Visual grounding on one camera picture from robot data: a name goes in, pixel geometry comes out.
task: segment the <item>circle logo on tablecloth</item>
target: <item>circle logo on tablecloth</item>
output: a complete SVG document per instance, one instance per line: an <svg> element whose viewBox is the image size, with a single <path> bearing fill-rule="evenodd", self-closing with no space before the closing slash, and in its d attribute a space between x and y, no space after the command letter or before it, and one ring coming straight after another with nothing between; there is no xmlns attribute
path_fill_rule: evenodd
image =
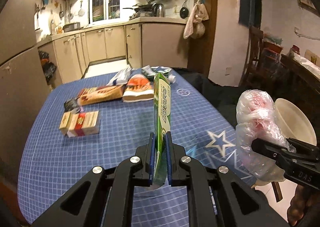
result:
<svg viewBox="0 0 320 227"><path fill-rule="evenodd" d="M190 94L190 91L187 90L187 89L178 89L177 90L177 93L180 95L180 96L188 96Z"/></svg>

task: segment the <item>beige box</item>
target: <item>beige box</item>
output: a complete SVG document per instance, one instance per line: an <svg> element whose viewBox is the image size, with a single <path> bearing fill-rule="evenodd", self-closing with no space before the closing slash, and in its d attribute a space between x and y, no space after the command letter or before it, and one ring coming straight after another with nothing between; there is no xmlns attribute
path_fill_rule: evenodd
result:
<svg viewBox="0 0 320 227"><path fill-rule="evenodd" d="M68 137L86 136L99 133L99 111L72 114L66 112L60 124L60 130Z"/></svg>

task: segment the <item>green box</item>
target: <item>green box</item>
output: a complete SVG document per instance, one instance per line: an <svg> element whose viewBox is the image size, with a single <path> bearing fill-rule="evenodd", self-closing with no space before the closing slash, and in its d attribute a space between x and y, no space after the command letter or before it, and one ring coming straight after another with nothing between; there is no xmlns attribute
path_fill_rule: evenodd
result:
<svg viewBox="0 0 320 227"><path fill-rule="evenodd" d="M167 177L165 134L170 131L171 87L169 80L160 72L154 79L154 112L156 135L156 162L153 183L158 187L164 185Z"/></svg>

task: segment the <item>pink item in plastic bag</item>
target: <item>pink item in plastic bag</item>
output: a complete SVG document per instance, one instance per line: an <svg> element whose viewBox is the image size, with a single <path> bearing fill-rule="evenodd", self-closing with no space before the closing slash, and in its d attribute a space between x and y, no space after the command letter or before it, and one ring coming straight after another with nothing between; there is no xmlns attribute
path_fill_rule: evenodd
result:
<svg viewBox="0 0 320 227"><path fill-rule="evenodd" d="M295 152L275 122L275 108L271 96L265 91L247 90L237 104L236 144L237 153L244 166L264 182L284 181L284 170L275 161L255 153L251 143L256 138L281 145Z"/></svg>

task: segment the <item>small cardboard box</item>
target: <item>small cardboard box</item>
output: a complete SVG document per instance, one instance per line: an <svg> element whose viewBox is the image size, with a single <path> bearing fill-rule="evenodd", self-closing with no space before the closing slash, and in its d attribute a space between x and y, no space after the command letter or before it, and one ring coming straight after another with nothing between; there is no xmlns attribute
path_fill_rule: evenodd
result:
<svg viewBox="0 0 320 227"><path fill-rule="evenodd" d="M68 137L86 136L99 133L99 111L63 114L60 128Z"/></svg>
<svg viewBox="0 0 320 227"><path fill-rule="evenodd" d="M154 79L154 112L157 150L154 183L161 186L167 176L166 158L163 152L165 134L170 131L171 87L169 80L160 72L155 75Z"/></svg>

